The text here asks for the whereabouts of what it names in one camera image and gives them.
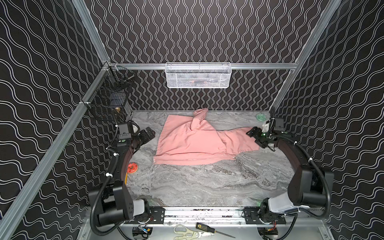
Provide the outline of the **pink zip-up jacket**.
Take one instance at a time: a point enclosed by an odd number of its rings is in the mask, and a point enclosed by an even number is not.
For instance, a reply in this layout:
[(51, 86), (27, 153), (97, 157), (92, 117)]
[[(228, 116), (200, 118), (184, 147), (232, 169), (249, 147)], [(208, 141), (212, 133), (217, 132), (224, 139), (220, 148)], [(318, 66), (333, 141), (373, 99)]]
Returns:
[(247, 135), (251, 127), (218, 131), (206, 120), (207, 113), (208, 109), (199, 109), (192, 117), (169, 115), (158, 140), (154, 164), (208, 165), (260, 149)]

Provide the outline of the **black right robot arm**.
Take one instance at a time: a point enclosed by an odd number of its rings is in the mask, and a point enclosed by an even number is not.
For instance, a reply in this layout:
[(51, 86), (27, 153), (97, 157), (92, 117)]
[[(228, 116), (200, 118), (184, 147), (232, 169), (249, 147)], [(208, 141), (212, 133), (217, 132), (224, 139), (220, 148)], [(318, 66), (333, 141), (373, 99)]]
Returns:
[(283, 119), (272, 118), (266, 125), (267, 130), (253, 127), (247, 135), (263, 149), (282, 151), (295, 173), (286, 193), (262, 201), (258, 211), (260, 220), (269, 223), (299, 212), (325, 219), (331, 210), (334, 173), (315, 163), (307, 150), (286, 131)]

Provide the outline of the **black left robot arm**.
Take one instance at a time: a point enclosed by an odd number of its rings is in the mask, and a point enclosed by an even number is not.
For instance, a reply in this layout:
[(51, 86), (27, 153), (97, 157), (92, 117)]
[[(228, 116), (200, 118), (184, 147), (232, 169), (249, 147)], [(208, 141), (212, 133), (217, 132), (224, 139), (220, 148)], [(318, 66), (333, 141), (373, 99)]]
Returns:
[(133, 200), (126, 176), (133, 155), (155, 138), (150, 127), (140, 129), (134, 121), (116, 124), (117, 131), (107, 151), (112, 154), (106, 178), (99, 187), (89, 192), (91, 206), (90, 227), (98, 236), (105, 236), (129, 221), (139, 224), (150, 222), (153, 217), (146, 199)]

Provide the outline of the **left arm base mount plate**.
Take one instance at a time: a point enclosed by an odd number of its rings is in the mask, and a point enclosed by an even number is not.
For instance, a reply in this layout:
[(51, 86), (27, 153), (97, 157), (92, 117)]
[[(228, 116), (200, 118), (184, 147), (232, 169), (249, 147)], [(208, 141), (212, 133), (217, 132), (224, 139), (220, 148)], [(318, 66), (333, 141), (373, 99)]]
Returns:
[(164, 223), (166, 209), (162, 207), (150, 207), (143, 214), (135, 216), (130, 224), (137, 225), (162, 225)]

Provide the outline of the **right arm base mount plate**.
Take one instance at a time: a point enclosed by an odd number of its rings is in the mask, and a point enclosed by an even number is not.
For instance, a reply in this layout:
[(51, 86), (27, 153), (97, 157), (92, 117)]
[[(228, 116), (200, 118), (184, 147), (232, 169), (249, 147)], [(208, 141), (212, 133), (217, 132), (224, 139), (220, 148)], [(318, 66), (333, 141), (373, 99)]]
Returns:
[(246, 225), (285, 225), (283, 214), (272, 213), (268, 209), (260, 207), (246, 207), (242, 212)]

